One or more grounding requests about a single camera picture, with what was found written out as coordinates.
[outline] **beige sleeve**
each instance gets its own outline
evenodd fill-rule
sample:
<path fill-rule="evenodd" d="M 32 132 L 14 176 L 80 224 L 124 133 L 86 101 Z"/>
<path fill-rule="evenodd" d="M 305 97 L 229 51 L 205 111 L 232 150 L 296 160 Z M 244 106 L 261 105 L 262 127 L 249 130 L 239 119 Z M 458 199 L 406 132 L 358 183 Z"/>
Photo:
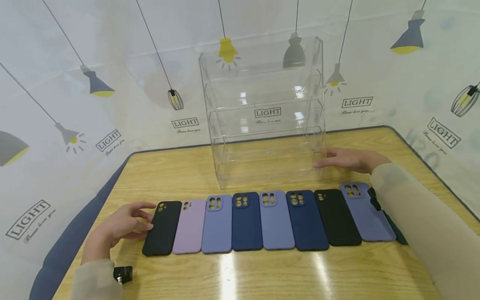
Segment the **beige sleeve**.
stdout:
<path fill-rule="evenodd" d="M 371 176 L 378 202 L 404 234 L 444 300 L 480 299 L 480 238 L 418 180 L 395 164 Z"/>
<path fill-rule="evenodd" d="M 73 279 L 72 300 L 121 300 L 122 286 L 113 278 L 110 259 L 92 261 L 80 266 Z"/>

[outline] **hand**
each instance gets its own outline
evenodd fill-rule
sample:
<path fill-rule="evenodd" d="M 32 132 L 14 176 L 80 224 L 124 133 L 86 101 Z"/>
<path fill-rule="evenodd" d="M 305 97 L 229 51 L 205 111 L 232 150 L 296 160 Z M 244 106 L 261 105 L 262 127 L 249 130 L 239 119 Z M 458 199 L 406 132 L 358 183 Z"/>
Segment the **hand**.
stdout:
<path fill-rule="evenodd" d="M 392 161 L 387 157 L 369 150 L 355 150 L 345 148 L 327 148 L 327 158 L 320 159 L 313 164 L 314 168 L 333 166 L 352 170 L 358 173 L 372 173 L 373 170 L 382 164 Z"/>
<path fill-rule="evenodd" d="M 153 216 L 142 208 L 156 208 L 156 204 L 135 202 L 121 206 L 95 229 L 111 241 L 114 247 L 120 239 L 144 239 L 153 228 Z M 146 220 L 141 222 L 137 217 Z"/>
<path fill-rule="evenodd" d="M 81 264 L 100 259 L 110 259 L 110 248 L 120 239 L 144 239 L 153 228 L 153 216 L 142 208 L 156 208 L 156 204 L 135 202 L 120 207 L 105 219 L 88 236 Z M 137 217 L 147 221 L 141 222 Z"/>

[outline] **wall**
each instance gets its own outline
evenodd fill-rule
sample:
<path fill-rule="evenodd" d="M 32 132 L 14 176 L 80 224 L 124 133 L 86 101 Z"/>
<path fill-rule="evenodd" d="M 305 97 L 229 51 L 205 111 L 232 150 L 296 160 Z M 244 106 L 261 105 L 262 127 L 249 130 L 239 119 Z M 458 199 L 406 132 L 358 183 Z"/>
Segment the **wall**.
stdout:
<path fill-rule="evenodd" d="M 294 0 L 220 2 L 233 44 L 255 36 L 287 40 L 294 31 Z M 325 87 L 327 129 L 392 126 L 479 216 L 480 107 L 462 102 L 470 109 L 459 117 L 451 106 L 480 80 L 480 2 L 427 0 L 423 48 L 394 53 L 391 46 L 423 2 L 300 0 L 298 33 L 324 41 L 325 80 L 342 53 L 345 81 Z M 11 299 L 29 295 L 15 275 L 32 285 L 65 227 L 129 154 L 209 143 L 198 56 L 223 38 L 218 1 L 139 3 L 183 109 L 169 103 L 169 83 L 136 1 L 0 4 L 0 261 L 9 274 L 2 292 Z M 91 94 L 92 78 L 103 92 Z M 186 118 L 197 118 L 200 130 L 173 126 Z M 23 155 L 5 164 L 19 149 Z"/>

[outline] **phone case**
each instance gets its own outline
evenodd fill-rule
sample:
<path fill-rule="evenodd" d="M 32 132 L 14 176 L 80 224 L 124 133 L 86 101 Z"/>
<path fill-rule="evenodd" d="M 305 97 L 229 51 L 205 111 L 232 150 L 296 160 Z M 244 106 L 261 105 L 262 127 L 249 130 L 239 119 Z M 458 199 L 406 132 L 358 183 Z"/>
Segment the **phone case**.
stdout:
<path fill-rule="evenodd" d="M 318 210 L 332 246 L 356 246 L 361 236 L 340 190 L 314 192 Z"/>
<path fill-rule="evenodd" d="M 232 196 L 209 196 L 206 202 L 202 252 L 228 253 L 232 250 Z"/>
<path fill-rule="evenodd" d="M 255 192 L 234 194 L 232 205 L 233 250 L 260 250 L 263 247 L 263 237 L 258 194 Z"/>
<path fill-rule="evenodd" d="M 198 253 L 202 248 L 202 235 L 205 220 L 205 200 L 183 202 L 173 253 Z"/>
<path fill-rule="evenodd" d="M 287 203 L 297 249 L 327 250 L 330 245 L 313 192 L 287 192 Z"/>
<path fill-rule="evenodd" d="M 147 233 L 142 249 L 145 256 L 169 255 L 172 252 L 181 206 L 180 201 L 162 201 L 157 205 L 153 228 Z"/>
<path fill-rule="evenodd" d="M 355 224 L 364 241 L 392 241 L 395 232 L 383 211 L 377 211 L 370 202 L 368 189 L 364 182 L 351 182 L 340 185 Z"/>
<path fill-rule="evenodd" d="M 295 239 L 285 192 L 269 191 L 261 192 L 259 195 L 264 248 L 293 249 Z"/>
<path fill-rule="evenodd" d="M 377 201 L 377 194 L 375 193 L 375 190 L 373 188 L 368 189 L 368 195 L 370 195 L 370 203 L 375 207 L 377 211 L 381 210 L 382 207 L 380 206 L 380 203 Z M 388 220 L 388 223 L 390 223 L 390 226 L 392 226 L 393 231 L 395 232 L 396 235 L 396 240 L 402 244 L 402 245 L 408 245 L 407 240 L 403 236 L 403 233 L 398 229 L 398 227 L 395 225 L 393 220 L 390 218 L 390 216 L 384 211 L 385 217 Z"/>

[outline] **lavender phone case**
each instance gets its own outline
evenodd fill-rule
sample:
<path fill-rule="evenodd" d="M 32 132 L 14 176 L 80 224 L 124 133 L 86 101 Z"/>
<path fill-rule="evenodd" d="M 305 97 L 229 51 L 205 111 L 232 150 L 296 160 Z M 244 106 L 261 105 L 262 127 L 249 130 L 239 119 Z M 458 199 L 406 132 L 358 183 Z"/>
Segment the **lavender phone case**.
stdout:
<path fill-rule="evenodd" d="M 204 231 L 205 203 L 205 200 L 182 203 L 177 233 L 173 242 L 173 253 L 200 252 Z"/>
<path fill-rule="evenodd" d="M 203 253 L 228 253 L 232 250 L 232 196 L 209 196 L 206 202 Z"/>
<path fill-rule="evenodd" d="M 369 185 L 364 182 L 343 183 L 340 190 L 347 201 L 353 220 L 364 241 L 392 241 L 395 232 L 383 211 L 377 211 L 370 203 Z"/>
<path fill-rule="evenodd" d="M 295 239 L 285 193 L 269 191 L 261 192 L 259 195 L 264 248 L 267 250 L 293 249 Z"/>

